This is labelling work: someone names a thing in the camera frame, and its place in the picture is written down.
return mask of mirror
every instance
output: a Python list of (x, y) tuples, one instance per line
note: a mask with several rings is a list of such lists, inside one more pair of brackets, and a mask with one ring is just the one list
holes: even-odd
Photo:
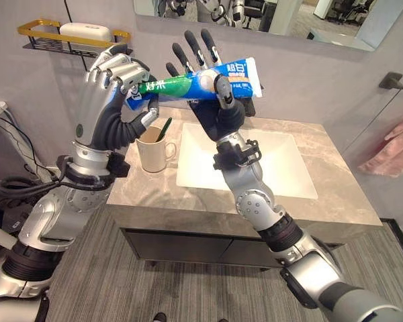
[(374, 51), (403, 0), (134, 0), (134, 10)]

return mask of cabinet door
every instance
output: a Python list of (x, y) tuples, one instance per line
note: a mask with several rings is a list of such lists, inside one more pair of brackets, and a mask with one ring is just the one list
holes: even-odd
[(125, 231), (138, 257), (143, 260), (216, 263), (231, 243), (230, 238)]
[(233, 240), (230, 247), (219, 259), (219, 263), (258, 267), (281, 267), (273, 258), (267, 244), (257, 240)]

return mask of white soap bar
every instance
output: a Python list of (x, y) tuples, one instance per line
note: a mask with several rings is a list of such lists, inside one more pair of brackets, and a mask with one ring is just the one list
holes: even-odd
[(65, 36), (74, 36), (102, 40), (110, 42), (112, 33), (109, 28), (102, 25), (92, 25), (90, 23), (70, 22), (60, 27), (60, 34)]

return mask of mug handle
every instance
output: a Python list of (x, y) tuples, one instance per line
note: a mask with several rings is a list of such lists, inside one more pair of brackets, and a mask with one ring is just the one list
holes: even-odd
[[(173, 153), (170, 156), (167, 156), (167, 146), (173, 146)], [(166, 161), (169, 161), (170, 159), (173, 159), (176, 155), (176, 144), (174, 144), (173, 142), (168, 142), (166, 143), (165, 146), (165, 154), (166, 154)]]

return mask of floor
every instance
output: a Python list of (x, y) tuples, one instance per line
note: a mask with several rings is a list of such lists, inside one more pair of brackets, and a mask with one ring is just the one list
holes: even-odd
[[(349, 282), (403, 308), (403, 251), (388, 226), (334, 252)], [(50, 299), (49, 322), (150, 322), (158, 311), (170, 322), (326, 321), (300, 306), (278, 269), (138, 261), (101, 214), (64, 255)]]
[[(358, 32), (359, 27), (355, 25), (343, 24), (339, 25), (337, 23), (329, 22), (326, 20), (322, 20), (316, 17), (313, 12), (315, 7), (311, 5), (302, 4), (298, 11), (296, 22), (292, 28), (291, 36), (305, 38), (308, 36), (310, 28), (316, 28), (321, 30), (326, 30), (329, 32), (335, 32), (337, 34), (345, 34), (348, 36), (355, 36)], [(197, 9), (195, 7), (195, 1), (187, 4), (187, 10), (183, 17), (180, 19), (185, 21), (197, 21)], [(258, 30), (260, 26), (259, 19), (252, 19), (249, 27), (252, 30)]]

